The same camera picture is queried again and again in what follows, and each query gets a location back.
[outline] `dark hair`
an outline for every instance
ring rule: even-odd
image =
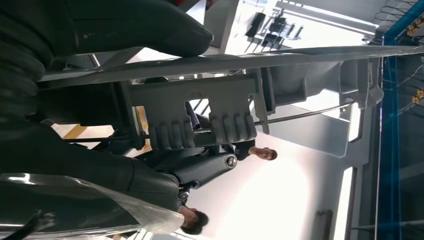
[[[271,159],[270,160],[274,160],[278,157],[277,151],[274,149],[269,149],[268,147],[264,147],[264,149],[268,149],[271,151]]]
[[[201,211],[194,211],[197,215],[197,221],[188,227],[181,227],[181,230],[190,235],[200,235],[203,227],[209,223],[209,217]]]

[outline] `metal rod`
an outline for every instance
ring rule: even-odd
[[[347,220],[346,220],[346,230],[344,234],[344,240],[351,239],[351,227],[352,220],[354,216],[354,204],[355,204],[355,191],[357,188],[357,177],[358,169],[354,167],[352,169],[352,181],[350,184],[350,196],[349,196],[349,205],[347,207]]]
[[[96,142],[114,142],[114,141],[128,141],[131,140],[128,136],[115,136],[115,137],[94,137],[94,138],[72,138],[64,139],[67,143],[96,143]]]
[[[274,123],[285,122],[285,121],[290,121],[290,120],[294,120],[294,119],[300,119],[300,118],[305,118],[305,117],[309,117],[309,116],[314,116],[314,115],[322,114],[322,113],[325,113],[325,112],[328,112],[328,111],[331,111],[331,110],[346,108],[346,107],[349,107],[350,105],[352,105],[354,103],[355,103],[355,101],[350,101],[350,102],[345,103],[345,104],[333,106],[333,107],[318,110],[318,111],[311,111],[311,112],[305,112],[305,113],[297,114],[297,115],[293,115],[293,116],[284,116],[284,117],[279,117],[279,118],[275,118],[275,119],[270,119],[270,120],[268,120],[268,123],[274,124]],[[257,121],[254,124],[255,125],[261,125],[261,122]]]
[[[95,67],[100,67],[100,63],[99,63],[99,60],[97,59],[96,55],[90,54],[88,56],[90,57],[90,59],[93,62]]]
[[[402,222],[393,222],[393,223],[380,223],[378,224],[378,228],[387,228],[392,226],[417,226],[417,225],[424,225],[424,220],[415,220],[415,221],[402,221]],[[358,227],[352,227],[352,230],[368,230],[368,229],[375,229],[375,225],[365,225],[365,226],[358,226]]]

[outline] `rear shock absorber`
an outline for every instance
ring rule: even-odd
[[[52,59],[37,33],[0,11],[0,141],[21,138],[31,126],[26,116],[37,111],[35,82]]]

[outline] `wall-mounted tools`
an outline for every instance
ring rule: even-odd
[[[244,35],[248,38],[254,38],[258,31],[262,28],[262,25],[264,25],[265,17],[266,15],[262,12],[255,13],[253,20],[250,23],[250,27]]]

